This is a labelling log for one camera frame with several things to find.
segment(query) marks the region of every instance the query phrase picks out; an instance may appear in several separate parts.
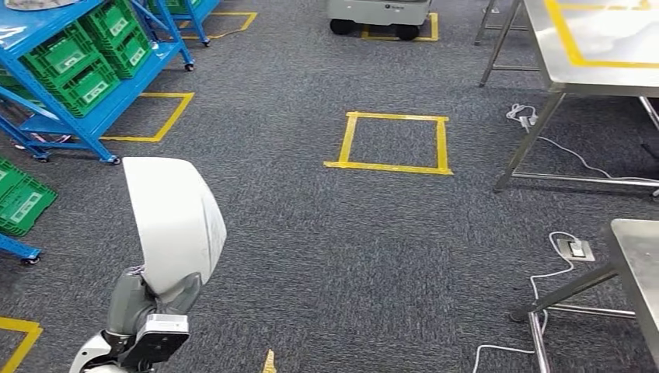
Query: yellow tape square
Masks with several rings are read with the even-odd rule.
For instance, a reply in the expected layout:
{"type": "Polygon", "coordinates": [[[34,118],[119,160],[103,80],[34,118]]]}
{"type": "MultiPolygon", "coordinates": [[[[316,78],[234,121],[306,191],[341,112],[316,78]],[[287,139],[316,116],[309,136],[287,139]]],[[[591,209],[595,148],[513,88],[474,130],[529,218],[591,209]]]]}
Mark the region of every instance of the yellow tape square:
{"type": "MultiPolygon", "coordinates": [[[[228,31],[221,35],[207,35],[207,37],[208,39],[219,39],[221,37],[225,37],[229,35],[230,33],[238,33],[240,31],[245,31],[247,30],[249,25],[251,25],[252,22],[254,22],[254,19],[256,18],[256,16],[258,16],[258,14],[259,14],[258,12],[211,12],[211,16],[246,16],[247,19],[245,20],[245,22],[242,23],[242,26],[240,26],[240,28],[237,30],[228,31]]],[[[190,21],[183,21],[181,22],[181,24],[179,24],[179,28],[182,29],[188,27],[189,25],[190,25],[190,21]]],[[[198,39],[198,37],[192,37],[192,36],[182,37],[182,38],[188,40],[198,39]]]]}
{"type": "Polygon", "coordinates": [[[9,319],[6,317],[0,317],[0,329],[26,334],[21,343],[19,343],[19,346],[14,350],[12,356],[7,360],[5,366],[0,368],[0,373],[13,373],[19,367],[27,353],[30,352],[30,349],[44,330],[39,327],[38,322],[9,319]]]}
{"type": "Polygon", "coordinates": [[[570,63],[574,66],[594,67],[594,68],[659,68],[659,63],[653,62],[633,62],[633,61],[598,61],[584,58],[577,41],[574,39],[570,27],[563,16],[563,12],[574,10],[595,10],[595,11],[651,11],[656,12],[659,16],[659,6],[652,5],[649,0],[634,0],[628,5],[601,5],[595,3],[589,4],[570,4],[561,3],[557,0],[545,0],[545,6],[549,13],[549,18],[554,23],[563,47],[567,53],[570,63]]]}
{"type": "MultiPolygon", "coordinates": [[[[437,13],[428,13],[428,19],[431,22],[431,35],[429,37],[417,37],[412,41],[437,41],[439,40],[439,15],[437,13]]],[[[368,31],[368,25],[361,29],[361,38],[365,40],[400,40],[397,37],[372,37],[368,31]]]]}
{"type": "Polygon", "coordinates": [[[165,137],[167,132],[172,129],[172,126],[179,119],[183,111],[186,109],[190,101],[194,97],[194,92],[187,93],[162,93],[162,92],[143,92],[140,94],[140,97],[159,97],[159,98],[175,98],[181,99],[179,106],[176,107],[172,115],[169,116],[169,119],[165,124],[160,127],[158,132],[155,135],[150,137],[139,137],[139,136],[101,136],[101,140],[115,140],[115,141],[140,141],[140,142],[158,142],[165,137]]]}
{"type": "Polygon", "coordinates": [[[434,117],[427,115],[405,115],[405,114],[384,114],[384,113],[362,113],[352,111],[346,114],[348,117],[346,132],[341,144],[341,152],[337,162],[324,162],[325,167],[337,167],[340,169],[374,169],[380,171],[393,171],[399,173],[432,173],[437,175],[453,175],[448,168],[448,154],[446,150],[446,128],[445,123],[448,117],[434,117]],[[358,118],[375,118],[390,120],[426,120],[436,123],[437,137],[437,167],[419,167],[419,166],[398,166],[383,165],[379,163],[351,162],[350,148],[354,139],[354,131],[357,128],[358,118]]]}

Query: green crate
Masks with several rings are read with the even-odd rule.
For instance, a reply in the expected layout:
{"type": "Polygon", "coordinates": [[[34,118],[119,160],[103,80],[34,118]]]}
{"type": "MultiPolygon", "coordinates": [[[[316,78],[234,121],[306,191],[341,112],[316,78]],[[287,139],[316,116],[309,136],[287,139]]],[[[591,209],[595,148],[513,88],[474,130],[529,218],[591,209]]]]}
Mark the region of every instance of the green crate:
{"type": "MultiPolygon", "coordinates": [[[[192,0],[192,7],[196,8],[200,4],[201,0],[192,0]]],[[[187,14],[187,8],[183,4],[183,0],[165,0],[165,5],[169,9],[169,12],[172,14],[187,14]]],[[[151,9],[155,14],[159,14],[160,11],[158,7],[155,6],[154,0],[148,0],[148,8],[151,9]]]]}
{"type": "Polygon", "coordinates": [[[119,78],[103,56],[58,89],[49,89],[75,117],[84,117],[119,85],[119,78]]]}
{"type": "Polygon", "coordinates": [[[103,56],[120,78],[133,78],[135,72],[151,54],[151,45],[141,27],[136,27],[113,51],[103,51],[103,56]]]}
{"type": "Polygon", "coordinates": [[[0,86],[8,88],[20,85],[19,81],[14,78],[9,71],[0,68],[0,86]]]}
{"type": "Polygon", "coordinates": [[[84,29],[74,22],[21,57],[21,60],[43,85],[57,88],[100,55],[84,29]]]}
{"type": "Polygon", "coordinates": [[[25,235],[56,197],[53,190],[33,177],[23,177],[0,200],[0,232],[25,235]]]}
{"type": "Polygon", "coordinates": [[[80,23],[100,51],[113,50],[139,27],[127,0],[104,2],[82,17],[80,23]]]}
{"type": "Polygon", "coordinates": [[[0,199],[25,178],[26,174],[10,161],[0,159],[0,199]]]}

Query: mobile robot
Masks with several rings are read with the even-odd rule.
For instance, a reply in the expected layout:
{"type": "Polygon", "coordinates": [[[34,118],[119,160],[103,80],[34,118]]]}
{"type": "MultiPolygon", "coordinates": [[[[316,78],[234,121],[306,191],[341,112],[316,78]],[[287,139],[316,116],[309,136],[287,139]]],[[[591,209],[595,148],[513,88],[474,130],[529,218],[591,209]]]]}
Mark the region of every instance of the mobile robot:
{"type": "Polygon", "coordinates": [[[413,40],[419,36],[432,0],[328,0],[329,27],[337,35],[347,35],[355,23],[396,26],[396,37],[413,40]]]}

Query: table top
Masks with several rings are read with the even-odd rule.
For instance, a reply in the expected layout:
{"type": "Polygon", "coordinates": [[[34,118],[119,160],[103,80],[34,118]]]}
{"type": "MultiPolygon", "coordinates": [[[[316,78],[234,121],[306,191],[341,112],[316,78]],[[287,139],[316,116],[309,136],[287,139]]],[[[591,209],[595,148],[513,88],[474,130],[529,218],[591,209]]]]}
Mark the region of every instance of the table top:
{"type": "Polygon", "coordinates": [[[20,11],[0,1],[0,47],[17,58],[74,22],[101,0],[81,0],[60,8],[20,11]]]}
{"type": "Polygon", "coordinates": [[[523,0],[551,92],[659,97],[658,0],[523,0]]]}
{"type": "Polygon", "coordinates": [[[659,221],[616,219],[611,222],[608,244],[647,346],[659,365],[659,221]]]}

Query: crate label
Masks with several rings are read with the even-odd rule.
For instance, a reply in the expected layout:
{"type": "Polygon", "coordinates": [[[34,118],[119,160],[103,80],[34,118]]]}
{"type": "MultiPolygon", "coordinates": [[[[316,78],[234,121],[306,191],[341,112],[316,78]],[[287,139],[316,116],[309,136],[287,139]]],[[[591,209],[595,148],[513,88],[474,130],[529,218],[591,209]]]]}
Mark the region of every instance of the crate label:
{"type": "Polygon", "coordinates": [[[145,51],[144,48],[138,49],[138,51],[135,52],[135,54],[133,54],[133,57],[131,57],[131,64],[133,66],[138,64],[138,62],[142,59],[142,57],[144,57],[145,54],[146,54],[146,51],[145,51]]]}
{"type": "Polygon", "coordinates": [[[105,82],[101,82],[97,84],[96,87],[94,87],[94,89],[87,92],[87,94],[84,95],[82,99],[85,100],[86,103],[91,103],[96,97],[98,97],[101,93],[103,93],[103,91],[106,90],[107,87],[109,86],[110,86],[109,84],[105,82]]]}
{"type": "Polygon", "coordinates": [[[82,60],[85,57],[85,54],[82,51],[75,51],[72,55],[68,56],[66,61],[62,62],[55,66],[58,72],[62,73],[67,71],[69,68],[72,68],[78,61],[82,60]]]}
{"type": "Polygon", "coordinates": [[[30,194],[30,198],[28,198],[23,205],[19,208],[17,212],[12,215],[9,220],[15,222],[15,223],[20,223],[20,221],[25,218],[25,215],[27,215],[30,210],[32,210],[32,207],[34,207],[37,202],[43,197],[44,195],[41,193],[36,193],[33,192],[30,194]]]}
{"type": "Polygon", "coordinates": [[[120,18],[114,26],[110,27],[110,33],[113,37],[119,35],[121,30],[125,29],[128,25],[128,21],[125,18],[120,18]]]}

